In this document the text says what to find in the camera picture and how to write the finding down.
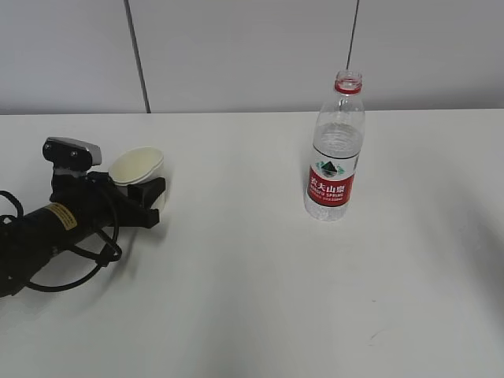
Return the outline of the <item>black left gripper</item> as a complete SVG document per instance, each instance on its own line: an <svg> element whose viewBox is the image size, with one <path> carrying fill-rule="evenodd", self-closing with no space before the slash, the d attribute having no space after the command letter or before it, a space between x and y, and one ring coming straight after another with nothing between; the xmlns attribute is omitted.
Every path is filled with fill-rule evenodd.
<svg viewBox="0 0 504 378"><path fill-rule="evenodd" d="M165 207L166 180L129 184L127 196L104 172L53 172L49 203L50 236L91 236L111 227L152 228Z"/></svg>

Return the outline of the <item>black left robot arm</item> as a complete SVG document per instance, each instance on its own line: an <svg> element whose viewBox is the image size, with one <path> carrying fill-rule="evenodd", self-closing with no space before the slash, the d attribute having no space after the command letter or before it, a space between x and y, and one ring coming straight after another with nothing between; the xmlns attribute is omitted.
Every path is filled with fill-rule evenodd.
<svg viewBox="0 0 504 378"><path fill-rule="evenodd" d="M121 191L104 172L80 177L54 175L50 203L24 213L19 200L8 191L16 214L1 217L1 295L15 295L24 288L56 293L78 287L108 264L119 261L117 240L121 228L150 229L160 221L153 207L166 189L162 177L129 184ZM32 278L52 258L72 252L95 263L84 277L64 285L47 286Z"/></svg>

